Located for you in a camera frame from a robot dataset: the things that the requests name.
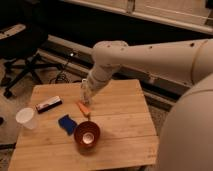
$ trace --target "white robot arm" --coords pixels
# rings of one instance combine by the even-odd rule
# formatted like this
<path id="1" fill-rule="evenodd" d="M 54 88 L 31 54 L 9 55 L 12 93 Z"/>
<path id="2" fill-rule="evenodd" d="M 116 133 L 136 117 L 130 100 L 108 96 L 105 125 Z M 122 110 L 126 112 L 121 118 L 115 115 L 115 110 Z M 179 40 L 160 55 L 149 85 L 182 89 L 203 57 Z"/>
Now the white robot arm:
<path id="1" fill-rule="evenodd" d="M 94 66 L 87 77 L 88 86 L 98 91 L 121 66 L 191 86 L 213 72 L 212 47 L 213 39 L 139 46 L 99 42 L 93 48 Z"/>
<path id="2" fill-rule="evenodd" d="M 161 131 L 155 171 L 212 171 L 213 39 L 128 46 L 100 42 L 94 66 L 82 83 L 88 101 L 121 66 L 136 68 L 179 84 L 194 85 L 175 104 Z"/>

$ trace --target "office chair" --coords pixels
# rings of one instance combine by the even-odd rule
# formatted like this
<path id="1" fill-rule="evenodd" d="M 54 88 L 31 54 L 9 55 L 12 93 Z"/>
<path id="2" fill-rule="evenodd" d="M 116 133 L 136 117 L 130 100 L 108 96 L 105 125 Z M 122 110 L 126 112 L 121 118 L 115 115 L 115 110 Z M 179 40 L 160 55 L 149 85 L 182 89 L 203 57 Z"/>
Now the office chair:
<path id="1" fill-rule="evenodd" d="M 0 2 L 0 58 L 5 59 L 5 76 L 1 86 L 6 86 L 4 96 L 12 96 L 10 89 L 26 74 L 31 73 L 33 79 L 42 83 L 35 69 L 57 67 L 60 64 L 36 64 L 42 60 L 37 54 L 37 48 L 48 38 L 48 34 L 35 24 L 30 23 L 24 15 L 23 0 L 6 0 Z M 23 65 L 14 65 L 17 61 L 24 61 Z M 7 74 L 12 69 L 21 69 L 15 79 L 11 80 Z"/>

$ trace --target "cabinet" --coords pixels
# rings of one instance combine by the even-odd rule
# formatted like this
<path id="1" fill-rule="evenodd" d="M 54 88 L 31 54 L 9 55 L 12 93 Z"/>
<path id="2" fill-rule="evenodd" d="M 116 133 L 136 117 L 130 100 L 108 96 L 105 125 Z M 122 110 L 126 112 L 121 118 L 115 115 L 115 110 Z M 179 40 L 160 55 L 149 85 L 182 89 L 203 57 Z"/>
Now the cabinet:
<path id="1" fill-rule="evenodd" d="M 63 0 L 192 31 L 213 34 L 213 12 L 204 0 Z"/>

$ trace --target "red bowl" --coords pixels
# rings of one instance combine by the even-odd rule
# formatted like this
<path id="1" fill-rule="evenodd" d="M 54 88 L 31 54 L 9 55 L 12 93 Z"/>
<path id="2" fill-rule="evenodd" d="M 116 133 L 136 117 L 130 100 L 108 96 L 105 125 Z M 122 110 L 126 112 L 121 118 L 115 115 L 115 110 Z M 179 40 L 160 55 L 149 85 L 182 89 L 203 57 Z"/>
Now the red bowl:
<path id="1" fill-rule="evenodd" d="M 74 131 L 74 139 L 79 147 L 91 148 L 96 145 L 100 137 L 100 128 L 91 121 L 79 124 Z"/>

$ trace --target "white cup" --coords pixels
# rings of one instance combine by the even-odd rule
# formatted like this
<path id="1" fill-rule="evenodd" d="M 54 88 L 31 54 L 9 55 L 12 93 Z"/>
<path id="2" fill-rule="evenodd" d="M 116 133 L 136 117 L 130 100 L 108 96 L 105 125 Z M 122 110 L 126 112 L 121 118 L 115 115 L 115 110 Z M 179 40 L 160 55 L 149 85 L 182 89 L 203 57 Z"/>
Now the white cup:
<path id="1" fill-rule="evenodd" d="M 37 126 L 35 112 L 32 108 L 23 108 L 16 114 L 16 121 L 28 129 L 34 129 Z"/>

